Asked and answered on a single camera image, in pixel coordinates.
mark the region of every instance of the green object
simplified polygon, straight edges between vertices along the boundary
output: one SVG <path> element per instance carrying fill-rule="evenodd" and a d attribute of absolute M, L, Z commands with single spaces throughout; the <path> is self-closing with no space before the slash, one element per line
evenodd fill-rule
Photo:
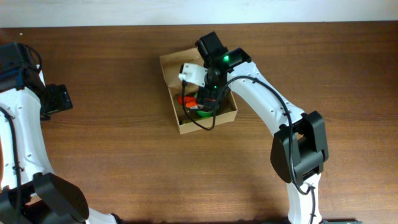
<path fill-rule="evenodd" d="M 197 110 L 197 113 L 198 113 L 199 116 L 201 116 L 202 118 L 208 118 L 208 117 L 210 117 L 210 116 L 213 115 L 213 111 L 206 112 L 206 111 Z"/>

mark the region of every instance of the wood grain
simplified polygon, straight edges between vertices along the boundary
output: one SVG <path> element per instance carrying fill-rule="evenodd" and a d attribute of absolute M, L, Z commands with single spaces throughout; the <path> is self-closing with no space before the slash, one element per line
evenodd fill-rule
<path fill-rule="evenodd" d="M 53 168 L 91 207 L 155 222 L 284 217 L 272 136 L 242 99 L 235 122 L 178 133 L 159 56 L 213 30 L 286 98 L 325 118 L 323 217 L 395 223 L 398 22 L 1 29 L 0 43 L 31 45 L 46 83 L 68 87 L 74 109 L 42 131 Z"/>

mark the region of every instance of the red object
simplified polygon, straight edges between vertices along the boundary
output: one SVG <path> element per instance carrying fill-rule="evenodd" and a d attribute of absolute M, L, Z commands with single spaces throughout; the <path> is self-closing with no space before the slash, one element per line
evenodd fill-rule
<path fill-rule="evenodd" d="M 187 103 L 189 103 L 189 102 L 192 102 L 192 101 L 194 101 L 195 104 L 196 104 L 197 99 L 196 99 L 195 97 L 193 97 L 193 96 L 184 96 L 185 105 L 186 105 Z M 181 97 L 181 96 L 178 97 L 178 103 L 179 103 L 180 105 L 182 105 L 182 97 Z"/>
<path fill-rule="evenodd" d="M 188 103 L 185 103 L 185 106 L 186 106 L 187 108 L 192 108 L 192 107 L 194 107 L 194 106 L 196 106 L 196 105 L 197 105 L 196 99 L 195 99 L 195 101 L 189 101 Z"/>

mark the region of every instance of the wooden table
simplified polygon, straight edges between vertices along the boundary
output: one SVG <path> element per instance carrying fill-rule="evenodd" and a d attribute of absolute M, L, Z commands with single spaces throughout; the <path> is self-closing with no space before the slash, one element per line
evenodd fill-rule
<path fill-rule="evenodd" d="M 159 56 L 215 30 L 266 78 L 326 121 L 324 218 L 398 218 L 398 22 L 1 29 L 29 44 L 46 83 L 74 109 L 42 123 L 57 174 L 89 205 L 125 220 L 212 222 L 285 217 L 272 136 L 239 97 L 233 123 L 179 135 Z"/>

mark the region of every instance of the wire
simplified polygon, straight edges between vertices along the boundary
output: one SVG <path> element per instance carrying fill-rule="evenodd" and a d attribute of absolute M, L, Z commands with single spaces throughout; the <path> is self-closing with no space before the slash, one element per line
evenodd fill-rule
<path fill-rule="evenodd" d="M 311 219 L 310 219 L 310 224 L 312 224 L 313 223 L 313 218 L 316 216 L 315 215 L 315 207 L 316 207 L 316 205 L 315 205 L 315 203 L 316 203 L 316 201 L 315 201 L 315 187 L 311 186 L 309 188 L 311 188 L 311 197 L 312 197 L 312 211 L 311 211 Z"/>
<path fill-rule="evenodd" d="M 14 123 L 12 122 L 11 115 L 2 107 L 0 107 L 0 111 L 4 114 L 4 117 L 8 120 L 8 124 L 10 125 L 11 137 L 12 137 L 12 151 L 14 153 L 14 167 L 16 177 L 17 177 L 17 215 L 15 224 L 19 223 L 19 218 L 21 217 L 22 211 L 22 187 L 21 187 L 21 168 L 19 167 L 18 160 L 18 150 L 17 150 L 17 138 L 15 133 Z"/>
<path fill-rule="evenodd" d="M 36 54 L 36 57 L 37 57 L 37 59 L 39 60 L 39 67 L 38 67 L 38 68 L 35 68 L 35 67 L 34 67 L 34 70 L 35 70 L 37 73 L 40 73 L 40 72 L 42 71 L 42 63 L 43 63 L 42 57 L 41 57 L 40 54 L 39 54 L 35 49 L 33 49 L 32 47 L 29 47 L 28 45 L 25 45 L 25 47 L 27 47 L 29 50 L 33 51 L 33 53 Z"/>
<path fill-rule="evenodd" d="M 48 115 L 47 113 L 41 112 L 40 113 L 40 120 L 41 121 L 50 121 L 51 120 L 51 116 Z"/>
<path fill-rule="evenodd" d="M 213 130 L 213 128 L 216 126 L 216 114 L 217 114 L 217 105 L 218 105 L 218 100 L 216 101 L 216 108 L 213 110 L 213 123 L 211 125 L 210 128 L 206 128 L 203 125 L 197 123 L 187 112 L 187 109 L 185 107 L 185 100 L 184 100 L 184 96 L 185 96 L 185 87 L 188 85 L 187 81 L 182 81 L 182 110 L 184 110 L 185 116 L 192 121 L 195 125 L 203 128 L 204 130 L 207 131 L 211 131 Z"/>
<path fill-rule="evenodd" d="M 205 128 L 202 125 L 200 125 L 197 122 L 195 122 L 188 115 L 188 113 L 186 112 L 184 101 L 182 101 L 182 104 L 183 104 L 182 106 L 183 106 L 184 113 L 192 122 L 194 122 L 199 127 L 203 128 L 205 130 L 208 130 L 208 131 L 212 130 L 215 127 L 216 111 L 217 111 L 218 102 L 220 101 L 221 97 L 223 96 L 224 91 L 228 88 L 228 85 L 231 84 L 233 81 L 239 80 L 239 79 L 242 79 L 242 78 L 252 80 L 253 83 L 258 83 L 258 84 L 262 85 L 263 87 L 267 88 L 279 100 L 279 102 L 281 103 L 281 105 L 282 105 L 282 107 L 283 107 L 283 109 L 285 111 L 285 115 L 287 117 L 287 121 L 288 121 L 288 124 L 289 124 L 289 172 L 290 172 L 290 176 L 292 177 L 292 182 L 293 182 L 294 186 L 296 187 L 296 189 L 298 190 L 298 192 L 300 194 L 308 195 L 310 192 L 312 193 L 312 213 L 311 213 L 311 222 L 310 222 L 312 224 L 313 218 L 315 216 L 315 207 L 316 207 L 315 206 L 315 193 L 314 193 L 315 187 L 309 186 L 307 191 L 304 192 L 300 188 L 298 183 L 297 183 L 296 173 L 294 171 L 294 164 L 293 164 L 293 122 L 292 122 L 292 117 L 290 116 L 290 111 L 287 109 L 287 106 L 286 106 L 284 100 L 282 99 L 282 97 L 280 97 L 278 92 L 276 92 L 269 85 L 267 85 L 264 82 L 258 80 L 257 78 L 253 78 L 253 77 L 250 77 L 250 76 L 247 76 L 247 75 L 240 75 L 240 76 L 234 77 L 231 80 L 229 80 L 228 82 L 226 82 L 225 85 L 220 90 L 220 92 L 218 93 L 218 97 L 217 97 L 217 100 L 216 100 L 216 108 L 214 109 L 214 114 L 213 114 L 213 125 L 210 128 Z M 182 83 L 182 90 L 183 90 L 183 93 L 182 93 L 183 95 L 182 96 L 183 97 L 184 97 L 186 85 L 187 85 L 187 82 L 183 81 L 183 83 Z"/>

